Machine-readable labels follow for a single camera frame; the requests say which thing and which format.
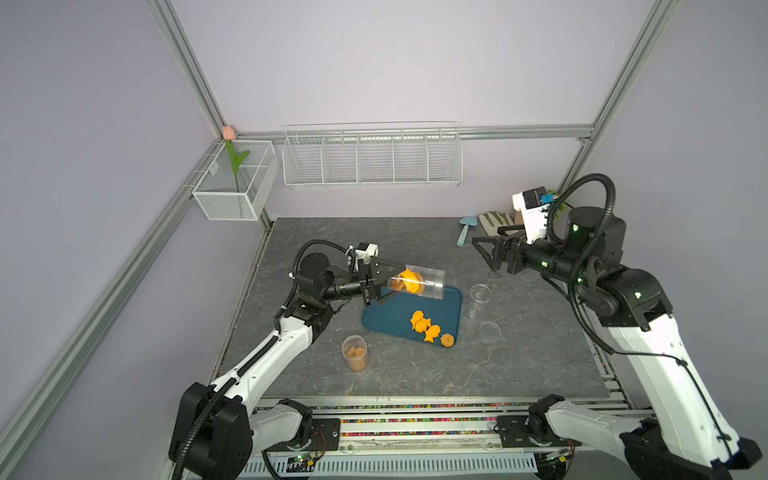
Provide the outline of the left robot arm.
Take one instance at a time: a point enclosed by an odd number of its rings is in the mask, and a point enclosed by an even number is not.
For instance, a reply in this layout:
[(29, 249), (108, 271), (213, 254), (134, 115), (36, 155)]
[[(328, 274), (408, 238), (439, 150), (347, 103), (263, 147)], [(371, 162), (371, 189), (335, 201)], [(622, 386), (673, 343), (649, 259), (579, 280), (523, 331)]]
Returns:
[(407, 290), (405, 264), (379, 257), (377, 245), (329, 242), (346, 257), (345, 268), (339, 269), (320, 252), (324, 244), (313, 239), (297, 252), (291, 289), (267, 337), (226, 373), (209, 384), (195, 382), (183, 393), (169, 446), (172, 478), (191, 472), (203, 479), (235, 479), (254, 451), (310, 444), (310, 407), (291, 399), (264, 411), (257, 411), (256, 404), (325, 331), (338, 311), (335, 302), (360, 297), (369, 304)]

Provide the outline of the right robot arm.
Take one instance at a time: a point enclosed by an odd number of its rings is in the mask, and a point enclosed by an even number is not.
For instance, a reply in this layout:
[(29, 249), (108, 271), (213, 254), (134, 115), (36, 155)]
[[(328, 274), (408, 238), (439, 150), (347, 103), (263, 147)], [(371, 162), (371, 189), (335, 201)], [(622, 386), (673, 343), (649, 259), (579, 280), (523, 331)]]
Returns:
[(498, 419), (503, 445), (584, 445), (624, 462), (641, 479), (727, 479), (753, 467), (762, 457), (758, 444), (740, 436), (718, 410), (660, 282), (621, 262), (626, 225), (614, 213), (613, 181), (599, 173), (586, 181), (602, 185), (605, 202), (569, 209), (564, 235), (555, 232), (554, 220), (567, 194), (538, 187), (513, 198), (521, 224), (472, 243), (493, 271), (529, 269), (554, 286), (596, 346), (629, 360), (652, 414), (617, 417), (551, 394), (532, 404), (526, 417)]

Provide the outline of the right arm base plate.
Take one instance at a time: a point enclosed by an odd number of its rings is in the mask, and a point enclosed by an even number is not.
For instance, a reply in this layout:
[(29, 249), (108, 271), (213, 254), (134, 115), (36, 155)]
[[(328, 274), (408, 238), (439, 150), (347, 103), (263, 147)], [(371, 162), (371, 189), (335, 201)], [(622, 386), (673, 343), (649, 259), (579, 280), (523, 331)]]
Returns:
[(556, 436), (547, 427), (530, 425), (528, 415), (499, 415), (492, 431), (500, 438), (503, 448), (572, 448), (579, 442)]

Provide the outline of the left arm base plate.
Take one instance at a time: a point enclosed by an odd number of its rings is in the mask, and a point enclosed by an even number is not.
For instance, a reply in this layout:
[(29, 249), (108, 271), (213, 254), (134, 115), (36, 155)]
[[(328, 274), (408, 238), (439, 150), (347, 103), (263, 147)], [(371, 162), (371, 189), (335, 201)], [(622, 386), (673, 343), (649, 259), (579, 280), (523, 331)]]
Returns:
[(333, 417), (313, 418), (302, 426), (297, 435), (286, 442), (278, 443), (269, 452), (288, 451), (336, 451), (341, 439), (341, 420)]

